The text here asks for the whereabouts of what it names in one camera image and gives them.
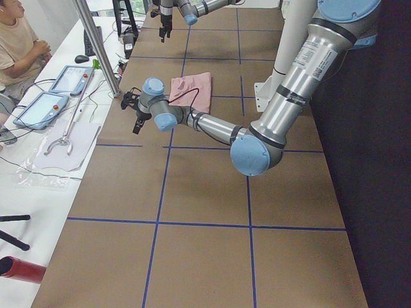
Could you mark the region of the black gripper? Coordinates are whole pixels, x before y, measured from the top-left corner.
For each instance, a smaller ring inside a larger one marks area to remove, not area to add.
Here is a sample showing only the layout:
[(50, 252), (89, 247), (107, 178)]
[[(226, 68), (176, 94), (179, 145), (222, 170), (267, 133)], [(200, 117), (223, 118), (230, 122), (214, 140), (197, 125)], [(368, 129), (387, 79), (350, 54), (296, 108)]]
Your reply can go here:
[(136, 116), (137, 116), (137, 120), (135, 122), (132, 133), (139, 134), (139, 132), (141, 131), (141, 128), (144, 126), (145, 121), (150, 120), (152, 118), (152, 115), (151, 115), (151, 113), (143, 112), (142, 110), (137, 108), (136, 109)]
[(159, 28), (159, 36), (161, 38), (161, 42), (165, 41), (165, 36), (167, 39), (171, 36), (172, 31), (172, 15), (165, 15), (161, 14), (161, 24), (162, 27)]

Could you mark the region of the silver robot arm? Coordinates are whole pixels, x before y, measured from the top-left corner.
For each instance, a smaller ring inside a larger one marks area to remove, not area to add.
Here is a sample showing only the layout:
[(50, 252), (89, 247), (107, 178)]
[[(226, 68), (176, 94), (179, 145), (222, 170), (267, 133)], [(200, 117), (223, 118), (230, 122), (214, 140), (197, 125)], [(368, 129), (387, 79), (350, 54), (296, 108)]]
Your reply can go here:
[(170, 38), (173, 29), (173, 9), (178, 8), (180, 14), (188, 26), (194, 25), (198, 18), (207, 15), (215, 10), (229, 5), (237, 5), (241, 1), (200, 1), (197, 4), (191, 4), (187, 0), (159, 0), (153, 1), (157, 7), (150, 12), (151, 18), (159, 16), (161, 19), (161, 27), (159, 28), (159, 36), (161, 42), (164, 43), (165, 38)]
[(134, 133), (147, 120), (162, 132), (184, 124), (230, 146), (240, 173), (263, 174), (282, 159), (288, 130), (332, 65), (375, 43), (380, 8), (379, 1), (292, 1), (272, 74), (254, 86), (261, 117), (248, 127), (209, 114), (211, 75), (202, 73), (175, 78), (169, 96), (160, 79), (146, 79), (134, 106)]

